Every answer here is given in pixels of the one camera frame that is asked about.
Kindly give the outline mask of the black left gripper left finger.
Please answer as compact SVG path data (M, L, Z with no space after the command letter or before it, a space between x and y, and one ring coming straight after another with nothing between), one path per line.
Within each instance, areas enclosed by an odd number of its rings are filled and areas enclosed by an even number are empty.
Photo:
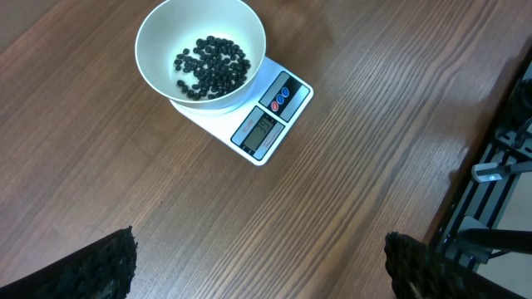
M2 298L125 298L137 260L132 227L1 288Z

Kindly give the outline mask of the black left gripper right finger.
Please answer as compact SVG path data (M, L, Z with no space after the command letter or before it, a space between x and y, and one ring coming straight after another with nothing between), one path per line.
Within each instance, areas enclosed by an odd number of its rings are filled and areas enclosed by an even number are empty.
M398 299L518 299L520 296L433 252L406 234L385 237L385 268Z

